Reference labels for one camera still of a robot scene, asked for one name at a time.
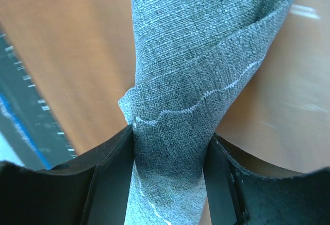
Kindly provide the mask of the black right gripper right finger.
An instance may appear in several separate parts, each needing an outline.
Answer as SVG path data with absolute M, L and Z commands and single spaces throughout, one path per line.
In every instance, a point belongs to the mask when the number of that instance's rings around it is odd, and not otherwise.
M 329 168 L 298 173 L 213 135 L 204 161 L 212 224 L 329 224 Z

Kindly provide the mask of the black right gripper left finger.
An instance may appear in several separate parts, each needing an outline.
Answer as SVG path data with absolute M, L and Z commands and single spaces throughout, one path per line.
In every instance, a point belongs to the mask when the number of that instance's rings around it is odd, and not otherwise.
M 1 224 L 123 224 L 133 163 L 131 126 L 51 170 L 1 162 Z

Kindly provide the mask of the grey cloth napkin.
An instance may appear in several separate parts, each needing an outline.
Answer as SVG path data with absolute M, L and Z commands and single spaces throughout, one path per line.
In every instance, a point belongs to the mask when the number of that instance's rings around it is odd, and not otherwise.
M 198 224 L 216 127 L 294 0 L 131 0 L 135 84 L 119 100 L 135 162 L 126 224 Z

